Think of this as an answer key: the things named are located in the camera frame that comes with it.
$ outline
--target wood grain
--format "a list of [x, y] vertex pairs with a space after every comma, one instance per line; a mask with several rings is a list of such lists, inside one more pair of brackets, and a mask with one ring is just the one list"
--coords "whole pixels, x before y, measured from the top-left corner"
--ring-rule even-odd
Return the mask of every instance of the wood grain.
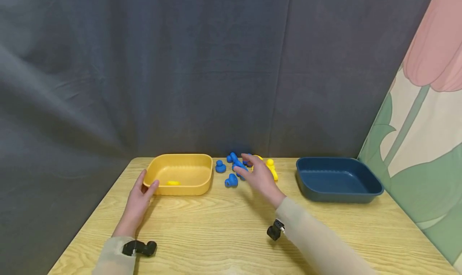
[[[91, 273], [134, 181], [151, 160], [130, 162], [49, 274]], [[331, 227], [379, 274], [457, 275], [388, 193], [367, 205], [310, 202], [298, 190], [296, 160], [274, 159], [280, 189]], [[214, 172], [212, 186], [202, 196], [153, 200], [138, 238], [156, 241], [158, 251], [155, 257], [139, 259], [136, 274], [312, 274], [284, 236], [273, 242], [266, 235], [274, 210], [261, 196], [245, 181], [236, 189], [225, 188], [229, 173], [230, 164], [226, 173]]]

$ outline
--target green leaf illustration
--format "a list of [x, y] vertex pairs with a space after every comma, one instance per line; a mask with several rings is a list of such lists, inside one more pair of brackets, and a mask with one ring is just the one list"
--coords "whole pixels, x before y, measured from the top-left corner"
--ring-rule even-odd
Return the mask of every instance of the green leaf illustration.
[[380, 144], [383, 138], [393, 131], [395, 131], [395, 128], [387, 124], [374, 125], [367, 136], [364, 148], [358, 158], [379, 178], [386, 190], [389, 190], [390, 187], [390, 175], [380, 155]]
[[380, 155], [380, 144], [382, 144], [387, 134], [395, 131], [395, 128], [389, 125], [392, 112], [391, 94], [388, 93], [358, 157], [358, 160], [365, 163], [374, 175], [380, 179], [386, 190], [390, 186], [390, 175]]
[[404, 169], [391, 178], [390, 193], [416, 222], [444, 214], [462, 196], [462, 144], [439, 158]]
[[456, 205], [440, 222], [423, 230], [451, 265], [462, 253], [461, 226], [462, 205]]
[[377, 114], [374, 125], [378, 124], [390, 124], [391, 114], [393, 113], [393, 103], [391, 100], [391, 93], [388, 93], [383, 101], [382, 107]]

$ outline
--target bowl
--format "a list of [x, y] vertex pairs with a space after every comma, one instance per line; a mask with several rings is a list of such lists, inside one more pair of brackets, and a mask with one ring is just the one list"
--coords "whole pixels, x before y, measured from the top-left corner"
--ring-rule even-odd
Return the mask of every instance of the bowl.
[[212, 175], [213, 159], [209, 155], [164, 154], [149, 164], [143, 184], [149, 187], [159, 180], [155, 195], [199, 196], [209, 190]]
[[347, 157], [301, 157], [297, 184], [315, 202], [370, 203], [383, 186], [362, 162]]

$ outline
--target black strap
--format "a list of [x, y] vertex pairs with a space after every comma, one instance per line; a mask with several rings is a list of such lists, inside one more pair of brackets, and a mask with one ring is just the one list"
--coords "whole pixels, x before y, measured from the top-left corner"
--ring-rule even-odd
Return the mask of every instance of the black strap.
[[267, 235], [276, 241], [281, 236], [281, 229], [283, 229], [284, 224], [281, 223], [279, 220], [274, 220], [273, 226], [268, 227], [266, 231]]
[[134, 256], [136, 253], [140, 253], [144, 256], [150, 257], [157, 250], [157, 243], [149, 241], [144, 244], [142, 241], [133, 240], [124, 245], [122, 254], [127, 256]]

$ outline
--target sleeve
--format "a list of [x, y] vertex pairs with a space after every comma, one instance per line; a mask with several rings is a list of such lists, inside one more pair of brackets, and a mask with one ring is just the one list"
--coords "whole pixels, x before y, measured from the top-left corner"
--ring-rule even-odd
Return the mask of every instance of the sleeve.
[[136, 257], [122, 254], [124, 245], [134, 240], [131, 237], [113, 237], [104, 243], [93, 275], [133, 275]]
[[325, 224], [286, 197], [276, 210], [287, 238], [320, 275], [374, 275], [375, 271]]

